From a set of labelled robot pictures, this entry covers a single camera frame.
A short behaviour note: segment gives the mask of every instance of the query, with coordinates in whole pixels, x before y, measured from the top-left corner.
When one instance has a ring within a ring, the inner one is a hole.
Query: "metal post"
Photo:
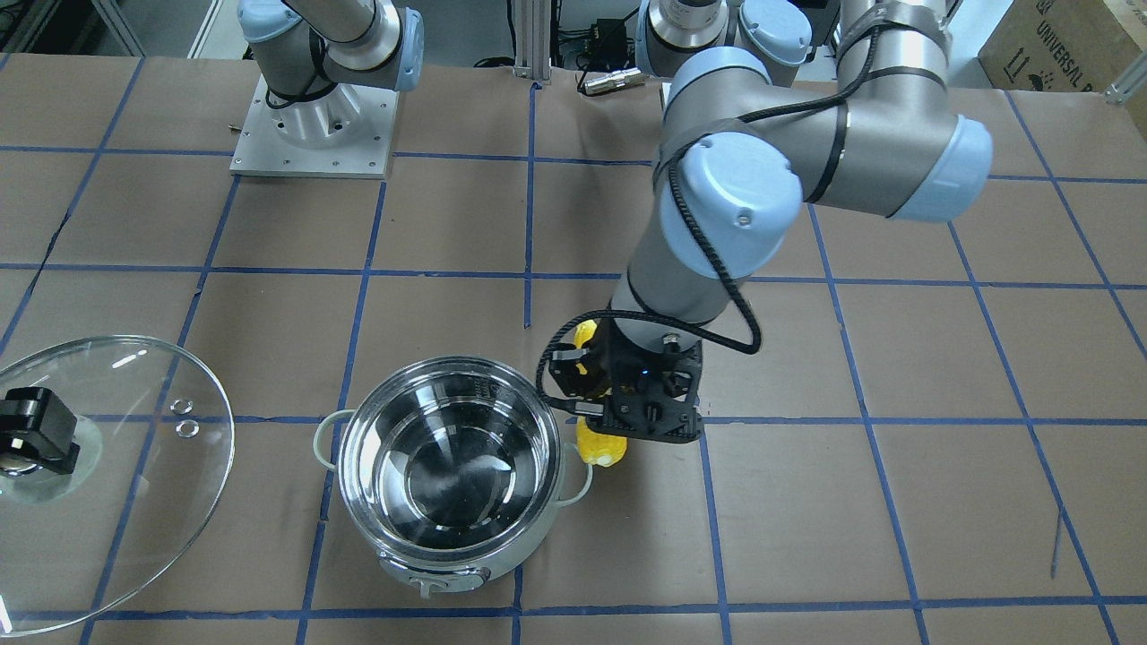
[[[1145,83],[1147,83],[1147,52],[1139,54],[1139,57],[1107,86],[1103,98],[1113,106],[1122,106]]]
[[[103,18],[103,23],[108,25],[108,32],[111,37],[116,39],[119,45],[127,50],[132,56],[146,56],[143,52],[143,45],[140,44],[140,39],[132,31],[131,25],[127,24],[127,20],[124,18],[124,13],[119,10],[119,5],[116,0],[92,0],[92,7],[95,8],[100,17]]]
[[[549,0],[513,0],[517,34],[514,73],[549,83]]]

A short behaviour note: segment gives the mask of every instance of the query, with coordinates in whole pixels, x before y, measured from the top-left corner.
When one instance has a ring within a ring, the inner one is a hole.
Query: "metal connector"
[[[649,75],[638,68],[618,70],[607,73],[601,78],[587,80],[585,83],[585,95],[598,96],[599,94],[608,94],[609,92],[617,92],[626,87],[637,87],[638,85],[645,85],[647,78],[649,78]]]

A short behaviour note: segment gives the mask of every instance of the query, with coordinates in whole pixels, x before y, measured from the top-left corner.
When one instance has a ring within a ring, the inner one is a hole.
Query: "tiled surface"
[[[919,643],[912,612],[733,614],[733,639],[744,645],[900,645]]]
[[[149,57],[108,145],[234,150],[258,80],[253,61]]]
[[[988,607],[927,612],[936,645],[1103,645],[1111,640],[1094,607]]]
[[[135,65],[0,70],[0,352],[186,329],[241,417],[236,461],[185,559],[61,642],[1108,643],[1105,616],[1122,643],[1144,631],[1147,359],[1113,298],[1141,341],[1142,184],[1094,180],[1144,177],[1147,156],[1098,98],[954,92],[997,142],[973,212],[951,228],[803,212],[744,287],[764,350],[705,348],[707,443],[631,443],[520,575],[427,604],[377,568],[309,434],[431,356],[532,374],[553,329],[603,306],[651,204],[655,94],[428,68],[384,191],[236,184],[218,153],[253,68],[151,59],[125,96]],[[748,335],[733,310],[713,328]],[[1071,535],[1052,581],[1056,495]]]
[[[1027,428],[881,426],[876,438],[924,598],[1085,596]]]
[[[1131,427],[1039,428],[1063,503],[1103,593],[1147,593],[1147,433]]]

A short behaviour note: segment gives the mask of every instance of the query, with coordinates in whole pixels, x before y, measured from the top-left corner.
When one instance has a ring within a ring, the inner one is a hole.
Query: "light blue joint cap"
[[[741,33],[766,56],[788,67],[804,63],[812,48],[812,25],[788,0],[744,0]]]
[[[952,222],[968,210],[992,168],[992,135],[984,124],[960,115],[944,154],[894,219]]]
[[[673,99],[676,99],[681,90],[684,90],[688,84],[707,73],[728,68],[751,69],[752,71],[765,77],[765,80],[767,80],[770,85],[773,83],[773,80],[768,77],[768,71],[765,69],[765,64],[758,61],[752,54],[746,52],[744,49],[738,49],[736,47],[712,47],[710,49],[697,52],[690,56],[689,60],[685,61],[685,64],[681,65],[681,69],[677,71],[677,76],[673,77],[673,85],[669,90],[669,99],[665,101],[665,109],[669,109]]]
[[[801,179],[772,145],[741,132],[697,141],[681,160],[681,194],[734,279],[764,266],[801,211]],[[717,278],[681,219],[669,181],[662,185],[661,227],[669,247],[693,272]]]
[[[407,7],[403,31],[403,49],[398,57],[398,81],[396,92],[409,92],[419,85],[422,78],[422,59],[426,54],[426,28],[422,14]]]
[[[301,22],[303,16],[283,5],[282,0],[239,2],[239,26],[243,30],[243,38],[251,44],[282,36]]]
[[[653,69],[649,61],[649,42],[646,40],[646,24],[649,23],[649,0],[641,0],[638,10],[638,26],[633,29],[633,55],[637,59],[638,69],[649,76],[657,76],[657,70]]]

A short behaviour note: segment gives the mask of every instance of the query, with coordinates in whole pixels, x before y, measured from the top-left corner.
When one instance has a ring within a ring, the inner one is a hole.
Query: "blue grid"
[[[6,55],[0,59],[0,70],[3,69],[9,56]],[[139,77],[142,62],[136,67],[128,85],[124,92],[123,99],[112,117],[107,132],[97,148],[63,148],[63,147],[28,147],[28,146],[0,146],[0,151],[34,151],[34,153],[84,153],[93,154],[93,160],[85,173],[76,194],[69,205],[68,212],[64,220],[61,223],[61,228],[67,224],[75,208],[79,203],[83,196],[84,189],[86,188],[92,173],[94,172],[95,165],[103,155],[118,155],[118,154],[132,154],[132,155],[195,155],[195,156],[231,156],[231,151],[200,151],[200,150],[156,150],[156,149],[115,149],[108,148],[107,142],[111,137],[111,133],[123,112],[123,109],[131,95],[132,88],[134,87],[135,80]],[[354,318],[352,322],[350,345],[348,348],[346,363],[343,376],[342,389],[340,393],[338,406],[344,407],[348,404],[350,380],[353,370],[354,353],[357,350],[358,333],[361,326],[362,311],[366,303],[366,297],[368,295],[369,280],[373,277],[383,275],[419,275],[419,277],[468,277],[468,278],[494,278],[494,279],[518,279],[524,280],[526,285],[525,289],[525,301],[523,303],[524,311],[524,324],[529,326],[530,324],[530,292],[532,280],[548,280],[548,279],[586,279],[586,280],[616,280],[617,274],[611,273],[536,273],[532,271],[532,249],[533,249],[533,168],[537,163],[565,163],[565,164],[593,164],[593,165],[649,165],[648,161],[599,161],[599,160],[578,160],[578,158],[557,158],[557,157],[537,157],[535,155],[535,118],[536,118],[536,100],[535,94],[540,90],[540,86],[533,85],[530,88],[530,131],[529,131],[529,154],[524,157],[521,156],[496,156],[496,155],[451,155],[451,154],[430,154],[430,153],[407,153],[400,151],[396,153],[395,156],[398,157],[431,157],[431,158],[463,158],[463,160],[478,160],[478,161],[512,161],[512,162],[525,162],[529,164],[529,178],[528,178],[528,200],[526,200],[526,212],[525,212],[525,226],[526,226],[526,255],[525,255],[525,266],[524,271],[521,273],[516,272],[461,272],[461,271],[389,271],[389,270],[374,270],[370,269],[373,257],[376,249],[376,243],[379,239],[383,204],[385,199],[385,184],[381,185],[380,194],[377,200],[377,205],[375,210],[374,224],[370,233],[370,241],[368,244],[367,257],[364,262],[364,267],[361,270],[326,270],[326,269],[268,269],[268,267],[227,267],[213,266],[213,258],[216,249],[218,248],[219,240],[221,239],[224,228],[226,226],[227,216],[231,210],[235,193],[239,188],[240,179],[236,178],[231,187],[224,211],[220,216],[218,227],[214,233],[208,257],[202,266],[133,266],[133,265],[69,265],[69,264],[46,264],[45,271],[123,271],[123,272],[175,272],[175,273],[197,273],[198,274],[198,292],[192,298],[192,303],[188,308],[187,316],[182,329],[180,332],[179,344],[182,345],[187,340],[187,335],[190,331],[193,324],[198,301],[202,290],[206,283],[206,279],[211,273],[287,273],[287,274],[335,274],[335,275],[360,275],[360,289],[358,302],[356,306]],[[928,634],[924,624],[924,611],[926,609],[939,609],[939,608],[962,608],[962,607],[1012,607],[1012,606],[1095,606],[1103,620],[1103,624],[1108,630],[1108,635],[1113,645],[1119,643],[1118,637],[1115,632],[1114,625],[1110,621],[1110,616],[1107,612],[1108,606],[1113,605],[1147,605],[1147,596],[1103,596],[1095,582],[1094,575],[1084,554],[1082,542],[1076,533],[1075,526],[1070,520],[1070,515],[1067,512],[1062,497],[1060,495],[1059,485],[1055,482],[1055,477],[1052,473],[1051,466],[1044,453],[1043,446],[1039,441],[1038,427],[1043,425],[1089,425],[1089,426],[1134,426],[1134,427],[1147,427],[1147,419],[1089,419],[1089,418],[1033,418],[1031,417],[1023,402],[1022,394],[1019,389],[1019,383],[1012,372],[1011,364],[1005,353],[1004,347],[999,340],[999,335],[996,331],[994,324],[991,319],[991,313],[988,310],[986,303],[982,295],[982,289],[984,287],[997,287],[997,288],[1027,288],[1027,289],[1105,289],[1107,290],[1111,298],[1114,300],[1121,316],[1123,317],[1129,332],[1134,339],[1140,351],[1147,356],[1147,351],[1144,350],[1144,343],[1139,332],[1136,329],[1130,317],[1126,314],[1119,298],[1118,292],[1121,290],[1147,290],[1147,285],[1124,285],[1124,283],[1111,283],[1106,272],[1103,271],[1098,256],[1092,250],[1090,242],[1087,241],[1083,228],[1079,226],[1071,211],[1070,204],[1064,197],[1062,189],[1060,188],[1061,182],[1095,182],[1095,184],[1147,184],[1147,180],[1139,179],[1103,179],[1103,178],[1063,178],[1055,177],[1048,166],[1046,158],[1044,157],[1041,150],[1039,149],[1037,142],[1031,135],[1027,123],[1023,121],[1023,116],[1020,114],[1014,101],[1011,100],[1012,108],[1015,112],[1016,118],[1023,126],[1025,134],[1035,148],[1040,162],[1046,171],[1046,177],[1021,177],[1021,176],[993,176],[993,180],[1002,181],[1050,181],[1056,189],[1061,202],[1068,217],[1071,219],[1080,241],[1084,243],[1085,248],[1092,262],[1095,265],[1097,272],[1100,278],[1098,283],[1054,283],[1054,282],[981,282],[976,280],[973,269],[968,262],[966,254],[963,252],[960,240],[955,233],[955,228],[950,225],[950,232],[952,235],[953,243],[955,244],[961,261],[963,263],[965,270],[967,272],[967,281],[962,280],[866,280],[866,279],[846,279],[846,278],[835,278],[832,273],[832,267],[828,259],[828,254],[825,248],[824,239],[820,232],[819,223],[817,222],[816,210],[810,207],[809,212],[812,218],[813,230],[817,238],[817,244],[821,254],[821,261],[825,267],[825,278],[754,278],[754,282],[795,282],[795,283],[813,283],[813,285],[826,285],[829,295],[832,296],[834,309],[841,324],[841,340],[844,345],[845,355],[849,363],[850,374],[852,378],[853,387],[857,395],[857,401],[860,405],[860,417],[826,417],[826,418],[755,418],[755,417],[712,417],[708,418],[705,421],[710,425],[727,425],[727,423],[754,423],[754,425],[863,425],[865,427],[866,434],[869,441],[869,448],[873,452],[874,463],[876,466],[877,475],[881,481],[881,487],[884,494],[885,504],[889,511],[889,518],[892,523],[894,534],[896,536],[897,546],[900,552],[905,580],[908,586],[910,599],[907,600],[875,600],[875,601],[842,601],[842,603],[748,603],[748,604],[731,604],[727,600],[725,591],[724,581],[724,562],[721,559],[721,547],[720,547],[720,529],[717,520],[717,508],[716,499],[713,496],[712,477],[711,477],[711,464],[709,459],[708,443],[702,438],[701,442],[701,459],[702,459],[702,473],[705,482],[705,495],[707,495],[707,511],[710,522],[710,536],[712,546],[712,557],[715,564],[715,574],[717,583],[718,601],[716,604],[690,604],[690,605],[677,605],[677,606],[649,606],[649,605],[624,605],[624,606],[557,606],[557,607],[541,607],[536,609],[523,609],[522,608],[522,592],[523,592],[523,572],[522,567],[518,567],[514,572],[515,589],[514,599],[509,607],[478,607],[478,608],[373,608],[373,609],[313,609],[311,601],[313,598],[314,584],[318,576],[319,561],[322,550],[323,534],[327,522],[327,511],[329,510],[331,487],[333,487],[333,475],[327,476],[323,483],[323,495],[322,504],[320,510],[320,518],[315,527],[315,538],[312,549],[312,558],[307,573],[306,590],[304,595],[304,601],[298,609],[280,609],[280,608],[267,608],[263,611],[253,612],[240,612],[240,613],[223,613],[223,612],[189,612],[189,611],[169,611],[169,612],[133,612],[133,611],[112,611],[104,613],[97,619],[87,621],[85,624],[84,634],[81,636],[81,645],[86,645],[92,632],[92,628],[97,621],[167,621],[167,620],[240,620],[240,621],[252,621],[252,620],[267,620],[267,619],[280,619],[280,620],[297,620],[299,622],[297,632],[297,643],[305,643],[307,624],[313,620],[338,620],[338,619],[407,619],[407,617],[505,617],[512,620],[512,644],[517,645],[521,640],[521,619],[525,616],[593,616],[593,615],[633,615],[633,614],[718,614],[721,620],[723,628],[723,639],[724,643],[731,644],[732,634],[729,628],[729,615],[740,613],[772,613],[772,612],[855,612],[855,611],[912,611],[915,619],[918,629],[920,632],[920,638],[922,644],[928,643]],[[39,265],[33,264],[15,264],[15,263],[0,263],[0,270],[36,270]],[[999,359],[1004,366],[1004,370],[1008,376],[1009,384],[1013,388],[1016,402],[1021,410],[1020,418],[881,418],[872,417],[868,414],[867,407],[864,402],[864,393],[860,386],[859,372],[851,351],[851,343],[848,336],[848,328],[845,325],[844,313],[840,305],[840,298],[836,293],[837,285],[903,285],[903,286],[945,286],[945,287],[967,287],[972,288],[976,294],[977,303],[981,306],[981,311],[984,316],[984,320],[991,333],[996,350],[998,352]],[[23,316],[28,302],[31,300],[33,285],[30,285],[25,296],[22,298],[15,314],[13,316],[10,322],[8,324],[5,334],[0,337],[0,352],[5,350],[10,337],[16,329],[21,317]],[[154,421],[155,415],[140,415],[140,420]],[[250,417],[250,415],[239,415],[235,418],[237,423],[260,423],[260,422],[279,422],[279,423],[304,423],[314,425],[320,419],[317,417]],[[920,598],[914,583],[914,576],[912,572],[912,566],[908,559],[908,552],[906,544],[904,542],[903,531],[899,527],[899,520],[896,512],[895,500],[892,498],[891,490],[888,485],[888,480],[883,468],[883,460],[880,453],[880,446],[876,442],[875,434],[873,432],[874,426],[879,425],[1022,425],[1029,430],[1029,435],[1032,440],[1032,444],[1037,451],[1040,460],[1040,465],[1047,477],[1048,485],[1052,489],[1053,496],[1056,504],[1063,511],[1064,526],[1068,529],[1068,535],[1071,539],[1072,547],[1079,558],[1087,582],[1092,589],[1091,596],[1054,596],[1054,597],[1012,597],[1012,598],[946,598],[946,599],[927,599]],[[331,450],[337,448],[338,433],[336,432],[331,440]],[[140,463],[146,459],[147,448],[145,446],[140,456]],[[119,538],[122,537],[123,529],[130,516],[131,511],[131,494],[127,500],[125,500],[124,513],[120,519],[119,530],[117,531],[117,538],[114,541],[114,545],[108,554],[107,565],[104,568],[104,575],[101,578],[99,590],[95,598],[93,599],[93,606],[97,606],[102,599],[102,595],[107,590],[108,578],[111,570],[114,569],[114,562],[116,557],[116,550],[118,546]],[[15,612],[14,617],[17,620],[77,620],[84,614],[79,612]]]

